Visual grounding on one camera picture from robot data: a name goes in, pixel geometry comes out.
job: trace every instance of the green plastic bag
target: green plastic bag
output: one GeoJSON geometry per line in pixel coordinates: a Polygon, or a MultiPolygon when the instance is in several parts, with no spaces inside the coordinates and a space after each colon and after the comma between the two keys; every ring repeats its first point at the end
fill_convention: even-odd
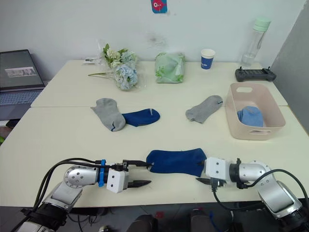
{"type": "Polygon", "coordinates": [[[184,54],[162,52],[155,58],[157,83],[181,83],[184,75],[184,54]]]}

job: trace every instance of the laptop keyboard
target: laptop keyboard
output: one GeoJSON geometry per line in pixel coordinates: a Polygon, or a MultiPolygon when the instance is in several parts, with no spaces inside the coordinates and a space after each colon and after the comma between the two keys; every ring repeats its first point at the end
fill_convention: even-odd
{"type": "Polygon", "coordinates": [[[32,103],[40,93],[41,90],[21,93],[2,93],[0,94],[0,105],[32,103]]]}

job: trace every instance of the flower bouquet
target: flower bouquet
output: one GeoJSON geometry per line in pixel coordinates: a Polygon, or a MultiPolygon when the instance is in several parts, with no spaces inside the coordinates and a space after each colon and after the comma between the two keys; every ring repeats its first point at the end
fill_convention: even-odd
{"type": "Polygon", "coordinates": [[[107,43],[101,52],[101,57],[105,59],[111,70],[88,76],[100,75],[112,78],[121,90],[130,90],[136,86],[138,83],[138,74],[136,71],[138,57],[134,52],[126,48],[114,51],[110,49],[107,43]]]}

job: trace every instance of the laptop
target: laptop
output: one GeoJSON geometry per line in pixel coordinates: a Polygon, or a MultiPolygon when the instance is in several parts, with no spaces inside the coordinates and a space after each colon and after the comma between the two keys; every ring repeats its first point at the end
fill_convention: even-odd
{"type": "Polygon", "coordinates": [[[0,120],[20,119],[44,87],[28,50],[0,52],[0,120]]]}

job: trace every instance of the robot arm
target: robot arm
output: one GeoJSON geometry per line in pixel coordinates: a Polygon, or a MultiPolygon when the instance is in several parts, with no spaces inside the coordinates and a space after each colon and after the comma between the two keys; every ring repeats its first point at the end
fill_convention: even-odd
{"type": "MultiPolygon", "coordinates": [[[[271,169],[268,165],[256,160],[241,163],[238,159],[236,164],[233,164],[224,159],[210,157],[206,160],[205,171],[210,179],[198,178],[198,180],[210,184],[215,193],[217,188],[225,183],[236,183],[239,189],[246,189],[250,187],[246,183],[258,180],[269,171],[271,169]]],[[[260,179],[255,188],[268,211],[280,221],[283,231],[294,231],[296,228],[304,229],[299,231],[309,231],[307,210],[282,182],[275,179],[273,174],[260,179]]]]}
{"type": "Polygon", "coordinates": [[[82,194],[84,186],[98,183],[99,187],[119,193],[127,188],[138,188],[149,184],[148,180],[129,182],[128,166],[148,167],[149,164],[139,160],[124,160],[112,164],[111,168],[95,168],[74,165],[66,170],[63,181],[43,200],[35,211],[28,212],[28,220],[18,229],[18,232],[55,232],[66,222],[67,214],[71,211],[82,194]]]}

